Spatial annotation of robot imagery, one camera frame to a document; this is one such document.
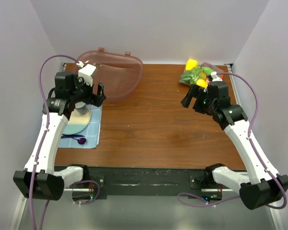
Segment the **clear zip top bag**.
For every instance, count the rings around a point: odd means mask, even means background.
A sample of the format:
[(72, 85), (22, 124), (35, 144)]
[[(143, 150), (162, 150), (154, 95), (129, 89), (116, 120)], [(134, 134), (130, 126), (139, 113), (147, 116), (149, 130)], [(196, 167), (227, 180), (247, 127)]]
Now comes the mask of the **clear zip top bag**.
[(208, 76), (212, 72), (223, 72), (223, 70), (208, 62), (199, 64), (195, 59), (188, 59), (178, 82), (188, 86), (196, 84), (205, 88), (210, 82)]

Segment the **pink transparent plastic tub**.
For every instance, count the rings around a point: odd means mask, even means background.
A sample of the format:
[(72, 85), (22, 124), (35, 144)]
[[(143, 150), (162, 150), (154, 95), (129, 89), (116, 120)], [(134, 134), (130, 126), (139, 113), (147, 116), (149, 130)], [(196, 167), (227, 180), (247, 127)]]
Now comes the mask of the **pink transparent plastic tub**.
[(98, 50), (81, 54), (78, 60), (97, 68), (93, 78), (93, 90), (96, 92), (97, 84), (103, 84), (106, 104), (115, 104), (128, 98), (143, 75), (142, 61), (130, 52), (117, 54), (106, 52), (100, 47)]

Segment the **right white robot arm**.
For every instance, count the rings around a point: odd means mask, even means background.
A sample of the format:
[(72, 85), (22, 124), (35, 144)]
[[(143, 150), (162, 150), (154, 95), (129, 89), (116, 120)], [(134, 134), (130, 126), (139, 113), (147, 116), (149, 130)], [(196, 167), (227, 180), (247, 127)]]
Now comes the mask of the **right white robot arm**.
[(209, 188), (222, 184), (232, 189), (249, 210), (284, 199), (288, 176), (280, 175), (264, 154), (249, 130), (250, 122), (243, 108), (231, 104), (228, 85), (223, 81), (211, 82), (207, 88), (192, 85), (181, 101), (182, 106), (189, 107), (193, 98), (193, 110), (212, 116), (234, 144), (247, 171), (247, 175), (241, 175), (217, 163), (205, 168), (202, 184)]

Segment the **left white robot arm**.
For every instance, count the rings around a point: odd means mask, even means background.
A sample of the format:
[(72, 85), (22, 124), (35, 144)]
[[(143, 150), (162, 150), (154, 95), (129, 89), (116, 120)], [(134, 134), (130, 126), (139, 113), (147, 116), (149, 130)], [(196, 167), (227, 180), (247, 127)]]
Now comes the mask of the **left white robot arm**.
[(34, 150), (22, 171), (15, 171), (13, 181), (28, 199), (59, 200), (65, 188), (75, 184), (85, 188), (90, 183), (86, 165), (72, 164), (55, 171), (55, 156), (63, 131), (76, 103), (100, 107), (106, 96), (103, 84), (93, 93), (93, 70), (80, 69), (77, 74), (58, 72), (43, 105), (42, 124)]

